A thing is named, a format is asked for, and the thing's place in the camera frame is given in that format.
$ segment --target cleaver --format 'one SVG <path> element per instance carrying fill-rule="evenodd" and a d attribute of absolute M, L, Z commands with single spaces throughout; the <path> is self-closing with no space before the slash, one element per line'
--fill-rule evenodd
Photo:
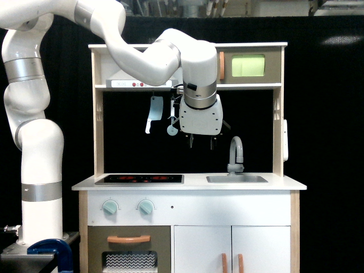
<path fill-rule="evenodd" d="M 150 134 L 150 126 L 152 121 L 159 121 L 162 118 L 163 97 L 152 96 L 150 98 L 150 110 L 147 120 L 146 133 Z"/>

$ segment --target orange handle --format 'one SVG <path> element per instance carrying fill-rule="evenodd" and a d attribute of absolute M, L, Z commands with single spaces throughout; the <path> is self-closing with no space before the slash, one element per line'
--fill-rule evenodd
<path fill-rule="evenodd" d="M 222 273 L 228 273 L 228 262 L 225 253 L 222 253 Z"/>
<path fill-rule="evenodd" d="M 140 237 L 131 237 L 131 238 L 120 238 L 117 236 L 108 236 L 107 241 L 109 243 L 144 243 L 150 241 L 149 235 L 143 235 Z"/>
<path fill-rule="evenodd" d="M 225 57 L 224 53 L 220 52 L 220 80 L 225 78 Z"/>
<path fill-rule="evenodd" d="M 243 254 L 239 254 L 239 273 L 244 273 Z"/>

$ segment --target gray faucet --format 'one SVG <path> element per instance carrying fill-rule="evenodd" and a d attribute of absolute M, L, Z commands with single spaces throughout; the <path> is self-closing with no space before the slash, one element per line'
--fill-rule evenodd
<path fill-rule="evenodd" d="M 240 137 L 234 136 L 230 144 L 230 161 L 227 165 L 228 175 L 236 175 L 236 172 L 244 171 L 243 144 Z"/>

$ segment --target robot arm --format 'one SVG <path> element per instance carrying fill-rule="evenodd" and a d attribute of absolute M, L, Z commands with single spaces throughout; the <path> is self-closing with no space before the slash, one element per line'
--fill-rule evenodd
<path fill-rule="evenodd" d="M 39 55 L 53 14 L 102 37 L 120 68 L 146 84 L 161 85 L 182 67 L 181 128 L 192 134 L 220 132 L 222 107 L 216 94 L 217 54 L 212 44 L 170 29 L 141 53 L 121 38 L 126 14 L 115 0 L 0 0 L 0 7 L 0 27 L 11 29 L 2 47 L 9 79 L 4 102 L 14 141 L 23 151 L 25 244 L 62 237 L 63 135 L 44 115 L 49 91 Z"/>

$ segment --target mint green knob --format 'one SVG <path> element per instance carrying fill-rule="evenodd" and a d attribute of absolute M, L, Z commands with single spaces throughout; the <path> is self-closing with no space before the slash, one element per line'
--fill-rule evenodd
<path fill-rule="evenodd" d="M 153 203 L 150 200 L 143 200 L 139 203 L 138 209 L 144 214 L 151 214 L 153 211 Z"/>
<path fill-rule="evenodd" d="M 113 200 L 108 200 L 102 205 L 102 209 L 107 214 L 112 215 L 118 210 L 118 204 Z"/>

